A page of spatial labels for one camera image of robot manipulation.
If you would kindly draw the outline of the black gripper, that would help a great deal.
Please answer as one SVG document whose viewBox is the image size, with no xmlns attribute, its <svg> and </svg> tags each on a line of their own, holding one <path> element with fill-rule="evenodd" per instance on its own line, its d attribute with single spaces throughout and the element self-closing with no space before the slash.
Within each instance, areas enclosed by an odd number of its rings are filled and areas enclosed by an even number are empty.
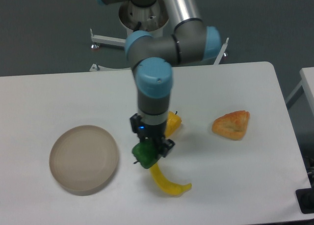
<svg viewBox="0 0 314 225">
<path fill-rule="evenodd" d="M 152 140 L 157 149 L 157 156 L 167 157 L 175 146 L 175 142 L 171 139 L 166 139 L 164 132 L 166 130 L 166 121 L 158 125 L 149 125 L 141 121 L 141 116 L 135 113 L 130 118 L 131 129 L 137 134 L 139 142 L 144 142 L 146 139 Z"/>
</svg>

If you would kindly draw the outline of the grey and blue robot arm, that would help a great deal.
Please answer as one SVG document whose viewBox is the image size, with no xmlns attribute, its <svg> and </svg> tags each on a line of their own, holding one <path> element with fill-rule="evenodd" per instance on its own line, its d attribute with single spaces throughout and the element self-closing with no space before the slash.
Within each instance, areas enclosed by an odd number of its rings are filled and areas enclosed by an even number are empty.
<svg viewBox="0 0 314 225">
<path fill-rule="evenodd" d="M 218 30 L 204 25 L 194 0 L 163 1 L 173 33 L 154 37 L 144 30 L 144 21 L 136 20 L 124 45 L 137 88 L 138 112 L 130 118 L 131 128 L 151 147 L 136 154 L 138 160 L 166 157 L 175 145 L 165 136 L 173 66 L 215 58 L 221 47 Z"/>
</svg>

